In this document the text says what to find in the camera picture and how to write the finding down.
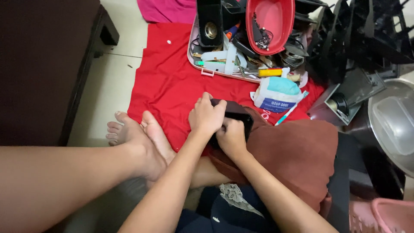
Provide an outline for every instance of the toothbrush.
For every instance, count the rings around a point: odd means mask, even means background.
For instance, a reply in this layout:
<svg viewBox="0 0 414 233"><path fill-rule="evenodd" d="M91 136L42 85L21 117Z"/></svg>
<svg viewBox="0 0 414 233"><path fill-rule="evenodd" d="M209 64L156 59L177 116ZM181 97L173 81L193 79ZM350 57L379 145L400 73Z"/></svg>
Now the toothbrush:
<svg viewBox="0 0 414 233"><path fill-rule="evenodd" d="M302 101L307 95L309 94L309 92L307 92L307 91L304 91L303 92L303 97L302 97L302 99L300 100L300 101ZM288 116L289 116L289 114L291 113L291 112L293 112L293 110L295 110L295 108L298 106L298 103L299 102L297 102L291 109L289 109L289 111L284 115L284 116L282 116L282 118L280 118L277 122L276 122L276 124L274 125L274 126L276 126L276 125L279 125L280 123L282 123L282 121L284 121Z"/></svg>

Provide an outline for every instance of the red bowl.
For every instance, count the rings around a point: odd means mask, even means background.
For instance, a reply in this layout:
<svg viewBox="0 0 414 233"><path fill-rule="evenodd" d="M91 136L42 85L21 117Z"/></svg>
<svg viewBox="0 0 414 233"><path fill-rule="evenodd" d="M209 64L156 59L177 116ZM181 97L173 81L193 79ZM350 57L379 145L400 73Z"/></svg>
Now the red bowl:
<svg viewBox="0 0 414 233"><path fill-rule="evenodd" d="M260 49L253 40L252 18L256 13L257 23L273 33L269 50ZM284 50L284 45L293 29L295 19L294 0L248 0L246 28L253 50L262 55L272 55Z"/></svg>

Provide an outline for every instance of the lace trim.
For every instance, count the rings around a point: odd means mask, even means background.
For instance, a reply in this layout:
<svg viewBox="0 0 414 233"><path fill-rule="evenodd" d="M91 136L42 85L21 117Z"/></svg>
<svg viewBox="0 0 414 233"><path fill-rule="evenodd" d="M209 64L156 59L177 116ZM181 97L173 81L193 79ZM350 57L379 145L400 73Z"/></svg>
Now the lace trim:
<svg viewBox="0 0 414 233"><path fill-rule="evenodd" d="M257 211L243 198L243 193L236 184L221 184L219 188L221 192L220 196L231 206L255 213L264 218L262 213Z"/></svg>

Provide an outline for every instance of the white plastic bag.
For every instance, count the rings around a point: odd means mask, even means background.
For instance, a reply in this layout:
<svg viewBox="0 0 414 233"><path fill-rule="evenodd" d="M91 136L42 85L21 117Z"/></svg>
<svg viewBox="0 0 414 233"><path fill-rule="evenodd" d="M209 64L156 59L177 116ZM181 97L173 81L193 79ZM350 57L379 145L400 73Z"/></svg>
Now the white plastic bag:
<svg viewBox="0 0 414 233"><path fill-rule="evenodd" d="M253 101L256 107L272 112L284 112L303 98L301 89L287 78L262 78Z"/></svg>

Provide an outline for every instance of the dark brown cabinet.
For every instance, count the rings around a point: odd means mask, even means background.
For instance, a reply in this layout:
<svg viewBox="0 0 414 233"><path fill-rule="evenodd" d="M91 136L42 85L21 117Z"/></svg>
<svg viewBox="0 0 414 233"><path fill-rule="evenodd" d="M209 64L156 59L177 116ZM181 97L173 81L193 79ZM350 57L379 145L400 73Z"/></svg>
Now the dark brown cabinet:
<svg viewBox="0 0 414 233"><path fill-rule="evenodd" d="M0 1L0 146L66 145L98 39L119 39L99 0Z"/></svg>

